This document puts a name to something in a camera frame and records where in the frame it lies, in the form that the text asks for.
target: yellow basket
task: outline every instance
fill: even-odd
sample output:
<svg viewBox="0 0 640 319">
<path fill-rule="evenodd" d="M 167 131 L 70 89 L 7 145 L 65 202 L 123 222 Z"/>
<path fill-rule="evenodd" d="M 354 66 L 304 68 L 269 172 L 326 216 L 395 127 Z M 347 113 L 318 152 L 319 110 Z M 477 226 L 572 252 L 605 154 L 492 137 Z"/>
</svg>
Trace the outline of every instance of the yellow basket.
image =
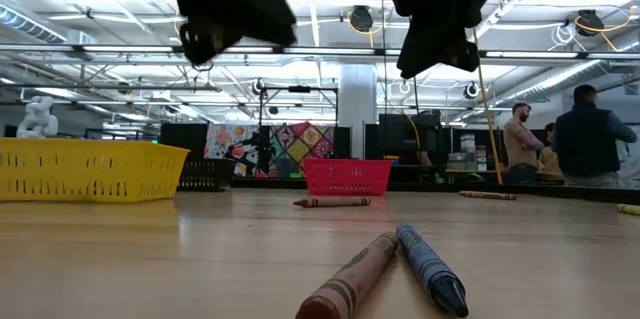
<svg viewBox="0 0 640 319">
<path fill-rule="evenodd" d="M 149 142 L 0 138 L 0 200 L 170 198 L 188 153 Z"/>
</svg>

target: colorful quilt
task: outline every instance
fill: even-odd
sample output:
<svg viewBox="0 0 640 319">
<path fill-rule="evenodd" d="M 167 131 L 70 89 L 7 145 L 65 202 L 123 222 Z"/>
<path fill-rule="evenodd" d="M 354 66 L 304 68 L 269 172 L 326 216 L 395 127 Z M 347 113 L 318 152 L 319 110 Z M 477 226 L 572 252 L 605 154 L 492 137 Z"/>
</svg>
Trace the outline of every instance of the colorful quilt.
<svg viewBox="0 0 640 319">
<path fill-rule="evenodd" d="M 257 169 L 258 152 L 249 143 L 258 126 L 210 124 L 205 158 L 236 161 L 238 177 L 305 177 L 305 158 L 326 158 L 333 151 L 334 127 L 315 126 L 309 122 L 270 127 L 273 155 L 269 173 Z"/>
</svg>

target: red plastic basket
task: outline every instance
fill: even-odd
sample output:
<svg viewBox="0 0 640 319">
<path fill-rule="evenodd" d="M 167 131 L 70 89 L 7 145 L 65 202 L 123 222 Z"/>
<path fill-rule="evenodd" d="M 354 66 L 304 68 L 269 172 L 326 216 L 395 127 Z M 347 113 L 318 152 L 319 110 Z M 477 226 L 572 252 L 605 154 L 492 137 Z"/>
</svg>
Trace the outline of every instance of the red plastic basket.
<svg viewBox="0 0 640 319">
<path fill-rule="evenodd" d="M 390 160 L 305 159 L 311 195 L 384 195 Z"/>
</svg>

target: table surface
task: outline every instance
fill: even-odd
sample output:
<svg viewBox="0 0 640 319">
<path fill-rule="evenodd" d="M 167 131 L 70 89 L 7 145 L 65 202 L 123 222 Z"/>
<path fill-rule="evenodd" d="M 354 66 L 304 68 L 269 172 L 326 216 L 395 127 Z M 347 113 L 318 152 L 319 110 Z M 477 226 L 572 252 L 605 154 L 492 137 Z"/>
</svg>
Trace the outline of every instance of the table surface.
<svg viewBox="0 0 640 319">
<path fill-rule="evenodd" d="M 611 204 L 389 193 L 303 209 L 305 191 L 179 194 L 134 205 L 0 204 L 11 319 L 293 318 L 380 232 L 412 224 L 460 275 L 469 318 L 637 318 L 640 217 Z M 356 315 L 446 318 L 401 250 Z"/>
</svg>

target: pillar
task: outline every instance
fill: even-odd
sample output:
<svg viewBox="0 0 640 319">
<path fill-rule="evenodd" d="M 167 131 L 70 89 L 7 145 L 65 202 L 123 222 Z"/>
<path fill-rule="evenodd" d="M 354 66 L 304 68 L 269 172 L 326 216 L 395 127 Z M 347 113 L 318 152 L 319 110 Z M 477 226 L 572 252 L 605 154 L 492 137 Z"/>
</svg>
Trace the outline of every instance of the pillar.
<svg viewBox="0 0 640 319">
<path fill-rule="evenodd" d="M 338 91 L 338 125 L 351 128 L 351 157 L 364 159 L 364 124 L 377 121 L 374 65 L 346 64 Z"/>
</svg>

